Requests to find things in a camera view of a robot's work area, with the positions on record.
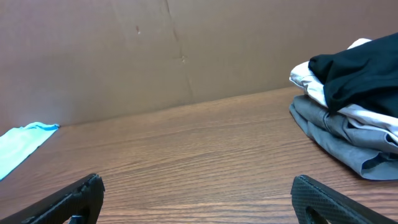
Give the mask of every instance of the blue towel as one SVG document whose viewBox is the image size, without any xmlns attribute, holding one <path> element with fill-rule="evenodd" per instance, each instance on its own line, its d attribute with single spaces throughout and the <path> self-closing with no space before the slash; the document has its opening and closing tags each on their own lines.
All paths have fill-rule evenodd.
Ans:
<svg viewBox="0 0 398 224">
<path fill-rule="evenodd" d="M 0 137 L 0 180 L 32 154 L 47 140 L 59 125 L 40 122 L 26 127 L 12 128 Z"/>
</svg>

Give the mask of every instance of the brown wall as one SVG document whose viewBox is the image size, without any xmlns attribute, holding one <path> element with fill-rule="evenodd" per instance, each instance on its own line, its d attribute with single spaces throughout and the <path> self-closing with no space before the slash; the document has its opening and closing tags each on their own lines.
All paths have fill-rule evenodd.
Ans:
<svg viewBox="0 0 398 224">
<path fill-rule="evenodd" d="M 397 31 L 396 0 L 3 0 L 0 127 L 73 124 L 289 86 Z"/>
</svg>

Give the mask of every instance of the white fabric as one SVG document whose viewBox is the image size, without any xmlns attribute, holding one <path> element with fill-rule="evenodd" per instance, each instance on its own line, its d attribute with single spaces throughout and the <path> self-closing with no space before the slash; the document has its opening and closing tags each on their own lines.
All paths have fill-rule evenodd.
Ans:
<svg viewBox="0 0 398 224">
<path fill-rule="evenodd" d="M 354 42 L 349 49 L 369 42 L 371 40 L 361 38 Z M 293 68 L 289 80 L 304 90 L 304 93 L 327 107 L 323 85 L 318 78 L 308 69 L 308 62 L 301 63 Z M 398 118 L 369 111 L 359 105 L 351 104 L 338 111 L 346 115 L 348 121 L 359 129 L 384 131 L 398 142 Z"/>
</svg>

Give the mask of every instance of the wooden table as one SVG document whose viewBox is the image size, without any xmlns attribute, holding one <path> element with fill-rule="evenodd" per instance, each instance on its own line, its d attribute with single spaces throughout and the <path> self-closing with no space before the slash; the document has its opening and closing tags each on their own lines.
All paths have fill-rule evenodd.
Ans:
<svg viewBox="0 0 398 224">
<path fill-rule="evenodd" d="M 361 179 L 307 138 L 296 88 L 67 126 L 0 182 L 0 218 L 95 172 L 98 223 L 297 223 L 293 178 L 307 174 L 398 221 L 397 182 Z"/>
</svg>

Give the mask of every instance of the folded clothes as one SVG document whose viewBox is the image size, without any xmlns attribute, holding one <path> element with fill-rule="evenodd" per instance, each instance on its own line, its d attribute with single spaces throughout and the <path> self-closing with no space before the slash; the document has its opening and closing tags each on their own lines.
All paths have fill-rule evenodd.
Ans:
<svg viewBox="0 0 398 224">
<path fill-rule="evenodd" d="M 306 95 L 294 97 L 293 105 L 308 122 L 336 137 L 345 139 L 354 146 L 398 154 L 397 142 L 394 142 L 384 131 L 355 128 L 349 124 L 346 116 L 330 114 L 325 107 Z"/>
<path fill-rule="evenodd" d="M 56 130 L 57 124 L 34 122 L 26 127 L 12 128 L 0 137 L 0 180 L 32 154 Z"/>
<path fill-rule="evenodd" d="M 355 103 L 398 118 L 397 62 L 398 33 L 337 54 L 312 57 L 308 68 L 324 84 L 331 112 Z"/>
<path fill-rule="evenodd" d="M 361 177 L 369 180 L 398 179 L 398 157 L 395 154 L 353 146 L 307 121 L 297 112 L 293 104 L 289 110 L 296 123 L 310 139 Z"/>
<path fill-rule="evenodd" d="M 359 39 L 349 49 L 369 42 L 368 39 Z M 290 73 L 289 80 L 304 90 L 304 93 L 327 107 L 323 85 L 308 69 L 308 62 L 297 65 Z M 398 142 L 398 119 L 380 113 L 375 113 L 363 107 L 351 104 L 338 111 L 348 117 L 349 123 L 359 129 L 378 130 L 386 132 L 395 142 Z"/>
</svg>

